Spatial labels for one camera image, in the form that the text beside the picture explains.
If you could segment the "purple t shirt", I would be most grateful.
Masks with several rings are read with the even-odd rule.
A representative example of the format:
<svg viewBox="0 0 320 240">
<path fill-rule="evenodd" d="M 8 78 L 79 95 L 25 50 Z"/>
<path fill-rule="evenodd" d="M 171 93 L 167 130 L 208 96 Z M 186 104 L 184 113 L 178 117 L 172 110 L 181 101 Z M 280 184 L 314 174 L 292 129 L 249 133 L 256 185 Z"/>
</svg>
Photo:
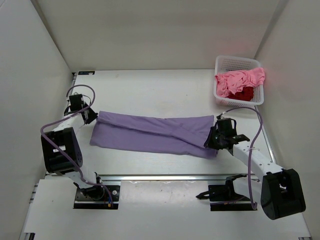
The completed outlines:
<svg viewBox="0 0 320 240">
<path fill-rule="evenodd" d="M 214 159 L 217 150 L 204 147 L 213 123 L 212 115 L 156 118 L 100 111 L 90 145 Z"/>
</svg>

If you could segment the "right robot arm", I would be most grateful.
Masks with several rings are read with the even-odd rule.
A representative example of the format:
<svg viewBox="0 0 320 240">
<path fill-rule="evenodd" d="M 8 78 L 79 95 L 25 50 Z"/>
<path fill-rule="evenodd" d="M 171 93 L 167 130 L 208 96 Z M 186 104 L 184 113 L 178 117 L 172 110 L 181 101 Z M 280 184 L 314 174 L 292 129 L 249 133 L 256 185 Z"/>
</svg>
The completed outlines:
<svg viewBox="0 0 320 240">
<path fill-rule="evenodd" d="M 248 174 L 228 176 L 223 185 L 209 185 L 208 190 L 197 198 L 210 200 L 211 209 L 217 211 L 220 205 L 225 209 L 228 204 L 252 200 L 271 220 L 304 212 L 306 203 L 298 172 L 270 161 L 250 145 L 247 136 L 237 134 L 236 125 L 232 118 L 218 119 L 210 128 L 204 146 L 228 150 L 248 167 L 256 179 Z"/>
</svg>

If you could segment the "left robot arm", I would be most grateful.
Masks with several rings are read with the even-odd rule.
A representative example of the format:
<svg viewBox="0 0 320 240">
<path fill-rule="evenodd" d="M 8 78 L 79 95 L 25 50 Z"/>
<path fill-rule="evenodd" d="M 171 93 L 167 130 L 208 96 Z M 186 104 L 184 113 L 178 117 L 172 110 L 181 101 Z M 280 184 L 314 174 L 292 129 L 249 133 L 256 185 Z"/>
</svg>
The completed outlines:
<svg viewBox="0 0 320 240">
<path fill-rule="evenodd" d="M 65 176 L 83 195 L 100 200 L 105 194 L 99 175 L 83 165 L 83 156 L 76 133 L 93 122 L 98 114 L 84 101 L 83 94 L 68 97 L 64 119 L 41 127 L 41 144 L 47 172 Z"/>
</svg>

